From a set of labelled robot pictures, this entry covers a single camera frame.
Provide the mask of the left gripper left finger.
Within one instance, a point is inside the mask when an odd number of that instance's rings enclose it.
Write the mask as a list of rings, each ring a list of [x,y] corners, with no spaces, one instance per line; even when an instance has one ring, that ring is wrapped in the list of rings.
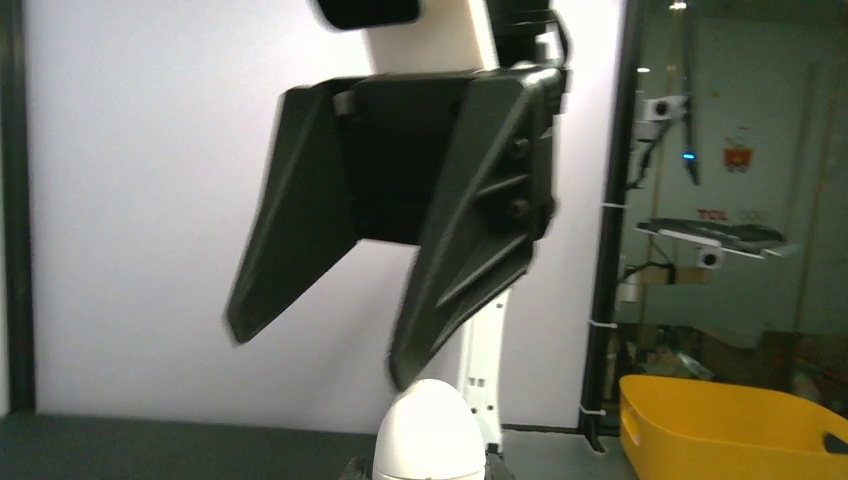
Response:
[[[367,458],[353,457],[344,467],[339,480],[371,480],[371,464]]]

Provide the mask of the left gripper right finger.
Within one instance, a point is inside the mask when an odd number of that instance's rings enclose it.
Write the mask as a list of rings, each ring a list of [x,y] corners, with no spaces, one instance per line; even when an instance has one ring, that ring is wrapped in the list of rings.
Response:
[[[486,456],[485,480],[515,480],[516,477],[498,454]]]

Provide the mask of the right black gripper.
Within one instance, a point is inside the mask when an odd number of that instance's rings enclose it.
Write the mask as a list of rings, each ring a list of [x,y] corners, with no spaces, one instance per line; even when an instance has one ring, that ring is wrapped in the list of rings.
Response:
[[[296,87],[226,307],[251,341],[359,241],[420,245],[388,356],[404,391],[524,275],[555,211],[564,71],[373,75]]]

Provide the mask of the white earbud case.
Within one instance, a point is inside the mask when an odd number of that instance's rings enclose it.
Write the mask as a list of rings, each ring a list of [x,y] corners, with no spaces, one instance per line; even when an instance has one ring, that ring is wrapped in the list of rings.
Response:
[[[483,479],[484,440],[460,393],[422,379],[399,393],[376,437],[374,479]]]

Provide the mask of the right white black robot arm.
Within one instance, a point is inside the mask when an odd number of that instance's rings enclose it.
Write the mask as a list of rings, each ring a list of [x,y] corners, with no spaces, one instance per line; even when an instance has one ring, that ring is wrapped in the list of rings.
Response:
[[[547,1],[319,1],[372,71],[287,90],[225,309],[251,341],[357,244],[417,248],[387,355],[400,394],[454,335],[482,447],[503,449],[507,305],[557,202],[569,39]]]

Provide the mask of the monitor on arm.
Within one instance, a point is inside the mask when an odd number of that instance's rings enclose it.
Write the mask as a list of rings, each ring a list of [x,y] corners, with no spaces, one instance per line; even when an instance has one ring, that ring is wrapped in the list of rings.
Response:
[[[637,176],[626,184],[626,190],[641,189],[646,178],[654,150],[664,141],[666,134],[677,124],[683,126],[682,151],[679,155],[693,185],[701,185],[700,163],[696,132],[696,37],[697,20],[694,1],[671,1],[669,10],[680,22],[681,89],[679,93],[645,99],[642,116],[634,125],[634,139],[645,143]]]

